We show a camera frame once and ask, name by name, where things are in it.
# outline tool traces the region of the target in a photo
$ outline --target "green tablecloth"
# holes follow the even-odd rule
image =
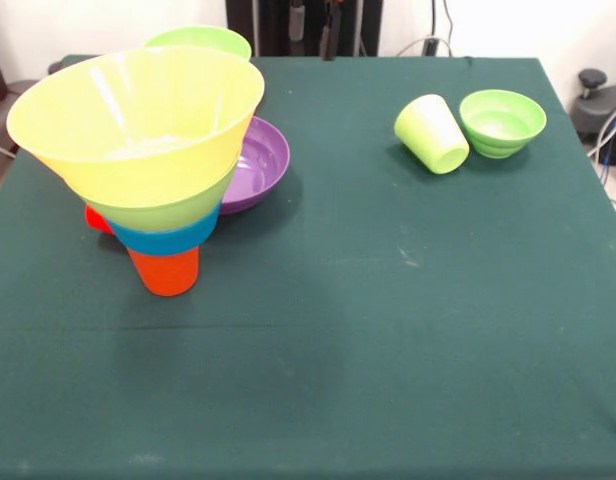
[[[292,166],[180,297],[18,155],[0,476],[616,474],[616,215],[539,63],[256,63]],[[412,98],[489,87],[548,113],[514,158],[434,176],[394,138]]]

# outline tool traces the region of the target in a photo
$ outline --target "purple bowl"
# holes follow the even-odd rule
[[[239,154],[237,170],[221,202],[221,214],[241,212],[261,202],[290,164],[290,147],[277,128],[253,117]]]

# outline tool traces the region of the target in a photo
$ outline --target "bowl rim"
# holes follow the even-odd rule
[[[106,221],[109,223],[111,228],[114,225],[114,227],[118,228],[119,230],[122,230],[124,233],[129,234],[129,235],[132,234],[132,235],[135,235],[137,237],[142,237],[142,238],[167,237],[171,235],[178,235],[181,233],[195,231],[201,225],[205,225],[208,222],[208,220],[212,220],[213,217],[217,216],[220,209],[221,209],[221,202],[216,204],[212,208],[212,210],[208,212],[206,215],[195,220],[194,222],[189,223],[188,225],[184,225],[183,227],[169,228],[168,230],[155,230],[155,231],[137,230],[135,228],[125,227],[123,225],[120,225],[119,223],[116,223],[114,220],[108,220],[106,218]]]
[[[533,108],[535,108],[539,112],[541,112],[541,126],[540,126],[540,128],[538,128],[535,132],[531,133],[530,135],[519,135],[519,136],[516,136],[516,137],[505,138],[504,139],[504,138],[499,138],[499,137],[493,137],[492,135],[488,135],[487,133],[482,132],[478,128],[475,128],[475,127],[471,126],[469,124],[469,122],[466,121],[466,115],[465,115],[465,103],[466,103],[466,101],[469,100],[471,97],[475,97],[475,96],[479,96],[479,95],[483,95],[483,94],[488,94],[488,93],[505,93],[506,95],[509,95],[509,96],[513,96],[513,97],[518,97],[518,98],[524,99],[524,101],[526,101],[528,104],[532,105]],[[532,99],[529,96],[524,95],[522,93],[514,92],[512,90],[500,89],[500,88],[487,88],[487,89],[484,89],[484,90],[477,90],[477,91],[474,91],[474,92],[466,95],[463,98],[463,100],[461,101],[461,103],[459,104],[459,116],[461,117],[461,121],[463,122],[463,124],[464,124],[464,126],[466,127],[467,130],[475,132],[478,135],[486,137],[486,138],[490,138],[490,139],[497,140],[497,141],[504,141],[504,142],[524,142],[524,141],[532,140],[537,135],[539,135],[544,130],[544,128],[546,128],[546,125],[548,123],[548,117],[546,115],[546,111],[543,109],[543,107],[541,105],[539,105],[539,103],[537,101],[535,101],[534,99]]]
[[[231,37],[238,38],[244,45],[248,46],[248,56],[247,57],[242,57],[241,55],[238,55],[238,56],[244,59],[248,59],[248,60],[250,60],[250,58],[252,57],[252,46],[250,45],[250,42],[248,41],[248,39],[244,37],[242,34],[228,27],[222,27],[221,25],[211,25],[211,24],[206,24],[206,23],[193,23],[190,25],[182,25],[180,27],[172,28],[170,30],[166,30],[165,32],[158,33],[157,35],[151,37],[146,43],[144,43],[144,47],[152,48],[152,47],[176,46],[176,45],[153,45],[152,42],[158,41],[158,39],[161,38],[162,36],[171,35],[175,32],[180,32],[180,31],[185,31],[185,30],[193,30],[193,31],[194,30],[218,30],[221,32],[228,33]]]
[[[14,121],[13,118],[15,118],[15,116],[17,115],[17,112],[21,110],[22,105],[25,105],[25,101],[28,97],[33,95],[43,85],[47,84],[48,82],[53,82],[54,81],[53,79],[55,78],[58,78],[58,77],[60,78],[62,76],[71,75],[72,72],[75,70],[88,70],[93,65],[97,65],[98,63],[106,62],[109,60],[112,60],[113,62],[118,63],[120,59],[128,57],[130,55],[148,55],[148,54],[158,55],[158,54],[163,54],[163,52],[169,52],[169,51],[172,52],[175,50],[190,51],[190,52],[196,52],[196,53],[201,51],[205,55],[225,57],[225,58],[231,59],[231,61],[243,62],[244,64],[248,65],[246,68],[252,69],[252,71],[255,73],[257,82],[261,84],[261,92],[260,94],[256,95],[256,98],[252,102],[252,105],[250,105],[249,108],[244,109],[244,114],[238,116],[232,122],[225,125],[223,128],[218,129],[214,132],[211,132],[208,135],[204,135],[202,137],[194,138],[194,139],[187,140],[187,141],[182,141],[169,148],[160,150],[160,155],[164,155],[164,154],[171,153],[171,152],[176,152],[178,150],[185,150],[192,146],[198,145],[202,142],[212,140],[213,138],[223,135],[224,133],[230,131],[232,128],[234,128],[236,125],[242,122],[249,115],[253,115],[255,109],[257,108],[257,105],[259,105],[259,103],[261,102],[264,96],[265,89],[266,89],[266,82],[264,80],[264,76],[261,73],[261,71],[257,67],[255,67],[249,60],[246,60],[245,58],[240,57],[239,55],[224,52],[221,50],[217,50],[216,48],[210,48],[210,47],[195,47],[192,45],[143,47],[143,48],[134,48],[132,50],[122,50],[119,52],[107,53],[105,55],[99,55],[97,57],[89,58],[88,60],[84,60],[82,62],[76,63],[69,67],[63,68],[60,71],[41,79],[35,85],[30,87],[24,93],[22,93],[17,99],[17,101],[10,108],[10,111],[8,112],[8,117],[6,118],[6,129],[8,131],[8,134],[10,135],[10,137],[13,139],[13,141],[17,145],[19,145],[21,148],[25,150],[28,150],[34,156],[51,158],[53,160],[58,160],[61,162],[67,162],[67,163],[73,163],[73,164],[100,163],[101,157],[91,157],[91,156],[84,155],[84,156],[79,156],[79,158],[75,158],[74,156],[60,156],[60,155],[48,153],[46,151],[42,151],[40,149],[31,148],[30,145],[27,145],[27,142],[21,141],[21,138],[19,137],[17,132],[14,131],[14,129],[12,128],[12,123]],[[114,162],[131,162],[131,161],[141,160],[143,158],[145,158],[145,155],[133,154],[133,155],[127,155],[127,156],[120,156],[119,158],[108,160],[108,162],[113,162],[113,161]]]

